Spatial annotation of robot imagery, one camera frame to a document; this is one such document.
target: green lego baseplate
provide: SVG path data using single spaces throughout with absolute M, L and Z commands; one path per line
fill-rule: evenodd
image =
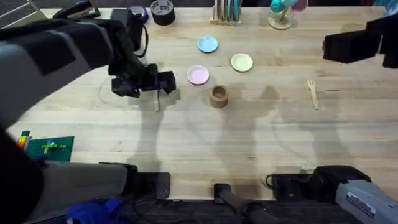
M 31 159 L 44 158 L 50 161 L 69 162 L 74 136 L 60 138 L 31 139 L 25 153 Z

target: wooden fork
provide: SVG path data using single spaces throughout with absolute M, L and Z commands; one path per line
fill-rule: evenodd
M 313 108 L 316 109 L 316 110 L 319 110 L 319 105 L 318 105 L 318 100 L 317 100 L 317 93 L 315 91 L 315 87 L 317 85 L 315 84 L 315 81 L 314 80 L 308 80 L 307 81 L 307 86 L 311 90 Z

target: black tape roll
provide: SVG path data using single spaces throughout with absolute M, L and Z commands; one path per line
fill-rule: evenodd
M 166 26 L 175 19 L 173 3 L 169 0 L 156 0 L 150 5 L 150 12 L 156 24 Z

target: wooden cup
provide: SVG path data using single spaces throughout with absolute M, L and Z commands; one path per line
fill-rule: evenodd
M 210 90 L 210 105 L 214 108 L 223 108 L 228 103 L 228 91 L 223 85 L 215 85 Z

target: black cable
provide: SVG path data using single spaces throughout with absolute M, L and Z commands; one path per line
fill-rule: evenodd
M 170 202 L 171 202 L 171 200 L 168 200 L 168 201 L 166 201 L 165 203 L 163 203 L 162 205 L 157 206 L 157 207 L 159 208 L 159 207 L 166 206 L 166 205 L 167 205 L 168 203 L 170 203 Z M 133 221 L 133 223 L 137 223 L 140 219 L 143 219 L 143 220 L 145 220 L 145 221 L 147 221 L 147 222 L 149 222 L 149 223 L 151 223 L 151 224 L 159 224 L 159 223 L 157 223 L 157 222 L 155 222 L 155 221 L 153 221 L 153 220 L 151 220 L 151 219 L 149 219 L 149 218 L 147 218 L 147 217 L 145 216 L 145 214 L 146 214 L 147 212 L 151 211 L 153 208 L 154 208 L 154 207 L 152 206 L 151 208 L 147 209 L 145 212 L 140 213 L 140 212 L 137 211 L 136 202 L 135 202 L 135 201 L 132 201 L 132 209 L 133 209 L 133 211 L 137 214 L 137 218 Z M 181 223 L 196 223 L 196 224 L 201 224 L 198 220 L 195 220 L 195 219 L 190 219 L 190 220 L 179 220 L 179 221 L 170 222 L 170 223 L 167 223 L 167 224 L 181 224 Z
M 267 185 L 267 187 L 268 187 L 269 189 L 274 190 L 274 189 L 275 189 L 274 186 L 268 182 L 268 179 L 269 179 L 270 177 L 272 177 L 272 176 L 273 176 L 273 174 L 267 175 L 267 177 L 266 177 L 266 183 L 265 183 L 265 184 Z
M 145 30 L 145 48 L 144 48 L 144 51 L 142 52 L 142 54 L 137 55 L 137 57 L 139 57 L 139 58 L 145 57 L 145 54 L 147 53 L 148 41 L 149 41 L 148 30 L 147 30 L 147 28 L 145 27 L 145 24 L 144 24 L 144 23 L 142 23 L 142 27 L 143 27 L 144 30 Z

